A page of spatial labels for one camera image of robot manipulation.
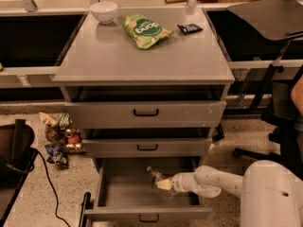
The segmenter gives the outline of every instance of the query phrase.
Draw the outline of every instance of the chip bag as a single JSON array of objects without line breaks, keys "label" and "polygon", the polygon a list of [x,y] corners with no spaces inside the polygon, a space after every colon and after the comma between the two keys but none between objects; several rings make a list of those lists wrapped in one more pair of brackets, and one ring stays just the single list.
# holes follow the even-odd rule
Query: chip bag
[{"label": "chip bag", "polygon": [[148,49],[173,33],[173,31],[161,27],[142,14],[126,17],[123,27],[136,41],[136,45],[140,49]]}]

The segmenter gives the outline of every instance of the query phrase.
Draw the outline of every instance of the person's arm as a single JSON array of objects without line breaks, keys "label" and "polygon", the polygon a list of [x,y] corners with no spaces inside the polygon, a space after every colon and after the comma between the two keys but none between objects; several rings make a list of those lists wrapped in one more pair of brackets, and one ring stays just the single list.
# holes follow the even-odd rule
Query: person's arm
[{"label": "person's arm", "polygon": [[303,115],[303,77],[295,84],[291,91],[291,99],[301,115]]}]

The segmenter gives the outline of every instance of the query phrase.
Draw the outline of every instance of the terrazzo floor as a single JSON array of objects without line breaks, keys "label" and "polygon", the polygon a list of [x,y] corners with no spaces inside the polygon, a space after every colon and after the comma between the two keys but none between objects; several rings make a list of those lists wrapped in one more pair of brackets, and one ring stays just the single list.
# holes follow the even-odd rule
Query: terrazzo floor
[{"label": "terrazzo floor", "polygon": [[[52,115],[61,115],[60,107],[49,111]],[[46,158],[45,126],[41,123],[37,112],[27,114],[18,111],[8,113],[0,108],[0,124],[13,123],[16,118],[24,118],[35,131],[33,147]],[[242,157],[234,159],[232,151],[235,147],[257,150],[259,152],[278,152],[278,145],[267,139],[268,132],[274,128],[259,120],[258,116],[226,116],[222,121],[224,139],[216,142],[203,160],[203,165],[214,166],[219,170],[243,174],[253,163],[252,159]],[[65,218],[71,226],[79,226],[81,202],[85,192],[96,193],[98,173],[92,160],[85,155],[69,155],[69,168],[47,164],[49,175],[57,189],[60,206],[59,216]],[[46,180],[42,160],[37,156],[35,170],[27,176],[22,190],[12,207],[5,227],[59,227],[65,224],[55,218],[55,197]],[[240,225],[240,200],[222,192],[215,199],[205,199],[205,206],[212,208],[212,213],[205,220],[160,220],[157,223],[141,223],[139,221],[107,221],[95,222],[94,227],[235,227]]]}]

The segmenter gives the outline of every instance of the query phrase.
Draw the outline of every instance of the dresser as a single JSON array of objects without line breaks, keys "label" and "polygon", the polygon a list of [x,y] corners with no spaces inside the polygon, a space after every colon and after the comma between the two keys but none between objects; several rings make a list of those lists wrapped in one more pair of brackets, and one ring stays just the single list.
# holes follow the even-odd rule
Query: dresser
[{"label": "dresser", "polygon": [[[138,49],[122,26],[137,13],[173,35]],[[203,31],[185,36],[177,25],[188,24]],[[147,171],[194,170],[223,115],[234,77],[201,8],[121,8],[109,25],[88,14],[53,81],[99,172],[94,201],[83,210],[90,222],[208,217],[201,198],[173,198]]]}]

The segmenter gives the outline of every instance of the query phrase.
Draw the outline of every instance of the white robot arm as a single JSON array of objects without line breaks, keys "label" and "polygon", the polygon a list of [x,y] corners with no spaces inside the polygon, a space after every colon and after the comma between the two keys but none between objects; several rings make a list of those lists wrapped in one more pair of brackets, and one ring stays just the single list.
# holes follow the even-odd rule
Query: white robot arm
[{"label": "white robot arm", "polygon": [[303,220],[303,182],[282,165],[270,161],[251,164],[244,176],[199,166],[169,180],[178,192],[214,198],[221,189],[241,199],[241,227],[299,227]]}]

